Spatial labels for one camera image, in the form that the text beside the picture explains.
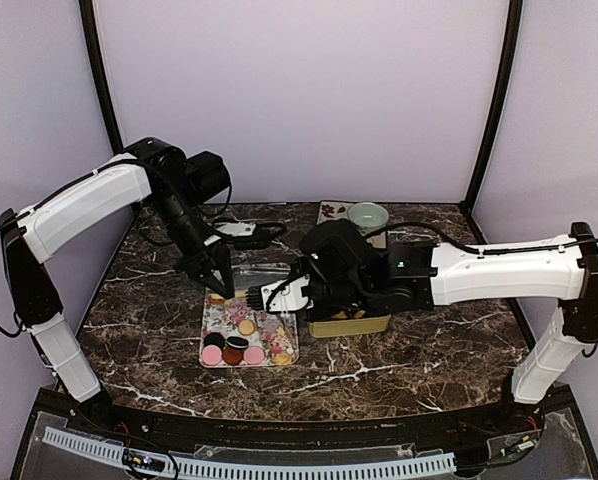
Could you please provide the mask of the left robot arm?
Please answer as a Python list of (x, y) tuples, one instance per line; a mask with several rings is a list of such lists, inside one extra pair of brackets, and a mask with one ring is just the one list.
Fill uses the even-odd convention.
[(120, 415), (100, 398), (104, 388), (66, 318), (47, 263), (73, 242), (99, 263), (110, 260), (113, 239), (122, 232), (113, 221), (131, 206), (148, 202), (180, 252), (177, 270), (230, 297), (230, 249), (198, 211), (229, 186), (219, 156), (202, 152), (188, 157), (180, 148), (148, 137), (37, 204), (1, 215), (5, 277), (18, 320), (68, 394), (84, 403), (80, 417), (99, 436), (113, 435)]

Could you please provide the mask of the floral cookie tray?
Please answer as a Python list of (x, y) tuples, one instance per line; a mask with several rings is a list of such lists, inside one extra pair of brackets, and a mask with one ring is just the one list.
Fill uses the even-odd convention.
[[(247, 365), (243, 360), (238, 366), (229, 366), (222, 360), (219, 365), (205, 366), (201, 361), (203, 339), (211, 332), (219, 332), (225, 337), (225, 348), (228, 347), (226, 339), (229, 336), (245, 338), (249, 341), (249, 347), (261, 347), (266, 353), (266, 359), (260, 365)], [(250, 309), (245, 297), (226, 300), (215, 293), (205, 293), (199, 347), (201, 366), (209, 369), (280, 367), (273, 363), (272, 358), (274, 354), (281, 352), (292, 355), (292, 364), (299, 359), (295, 315), (267, 314)]]

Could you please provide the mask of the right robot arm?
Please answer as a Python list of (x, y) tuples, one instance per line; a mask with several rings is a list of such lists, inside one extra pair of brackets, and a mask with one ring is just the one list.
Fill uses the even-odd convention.
[(373, 314), (428, 310), (482, 299), (547, 297), (550, 323), (515, 368), (510, 393), (489, 413), (513, 432), (586, 345), (598, 344), (598, 237), (585, 222), (567, 234), (516, 244), (395, 243), (380, 252), (348, 220), (313, 228), (301, 241), (306, 267), (292, 287), (298, 307), (323, 315), (352, 308)]

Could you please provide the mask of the silver tin lid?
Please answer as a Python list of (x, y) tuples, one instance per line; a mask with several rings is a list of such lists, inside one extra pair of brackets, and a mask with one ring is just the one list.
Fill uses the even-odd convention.
[(235, 265), (232, 267), (235, 297), (244, 298), (251, 287), (281, 281), (290, 270), (291, 267), (283, 262)]

